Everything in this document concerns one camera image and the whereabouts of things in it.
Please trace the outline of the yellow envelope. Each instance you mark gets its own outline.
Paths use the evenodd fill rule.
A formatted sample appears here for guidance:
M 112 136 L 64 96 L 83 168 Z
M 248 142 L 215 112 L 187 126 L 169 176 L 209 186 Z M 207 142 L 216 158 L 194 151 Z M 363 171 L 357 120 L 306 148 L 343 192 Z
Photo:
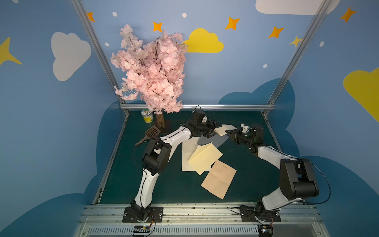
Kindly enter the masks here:
M 221 153 L 212 143 L 199 146 L 188 160 L 189 165 L 199 174 L 207 171 L 217 161 Z

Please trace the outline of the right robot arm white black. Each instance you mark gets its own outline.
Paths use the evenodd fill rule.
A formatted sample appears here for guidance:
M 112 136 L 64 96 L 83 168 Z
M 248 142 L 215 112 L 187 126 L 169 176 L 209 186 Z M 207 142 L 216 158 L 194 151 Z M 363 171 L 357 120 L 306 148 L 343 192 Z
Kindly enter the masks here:
M 272 164 L 280 171 L 279 187 L 261 198 L 255 208 L 257 214 L 272 213 L 294 201 L 319 195 L 319 186 L 311 161 L 287 155 L 264 143 L 262 126 L 241 125 L 226 130 L 237 145 L 245 144 L 256 157 Z

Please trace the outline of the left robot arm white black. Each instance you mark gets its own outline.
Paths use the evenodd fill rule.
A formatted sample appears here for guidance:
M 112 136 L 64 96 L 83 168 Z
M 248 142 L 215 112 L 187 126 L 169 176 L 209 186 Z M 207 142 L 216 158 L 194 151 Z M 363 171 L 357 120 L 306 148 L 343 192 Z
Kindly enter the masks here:
M 154 136 L 148 142 L 142 157 L 141 184 L 130 203 L 135 220 L 142 222 L 151 216 L 150 207 L 157 179 L 166 169 L 176 148 L 195 135 L 211 138 L 216 134 L 215 129 L 221 126 L 214 119 L 209 119 L 204 111 L 196 109 L 192 112 L 192 118 L 182 123 L 177 130 L 163 137 Z

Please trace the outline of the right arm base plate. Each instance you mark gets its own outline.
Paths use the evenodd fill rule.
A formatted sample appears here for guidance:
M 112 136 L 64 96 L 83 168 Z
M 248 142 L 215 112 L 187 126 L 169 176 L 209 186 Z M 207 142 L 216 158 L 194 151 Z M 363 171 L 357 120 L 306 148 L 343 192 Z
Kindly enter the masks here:
M 241 205 L 239 207 L 242 222 L 281 222 L 278 210 L 264 210 L 261 206 Z

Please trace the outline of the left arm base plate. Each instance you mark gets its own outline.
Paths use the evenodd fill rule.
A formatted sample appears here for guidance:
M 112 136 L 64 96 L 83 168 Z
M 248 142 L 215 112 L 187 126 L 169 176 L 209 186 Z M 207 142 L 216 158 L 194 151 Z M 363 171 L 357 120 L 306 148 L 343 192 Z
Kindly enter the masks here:
M 152 220 L 161 223 L 163 218 L 163 207 L 147 207 L 140 209 L 138 206 L 128 206 L 124 210 L 122 222 L 123 223 L 147 223 Z

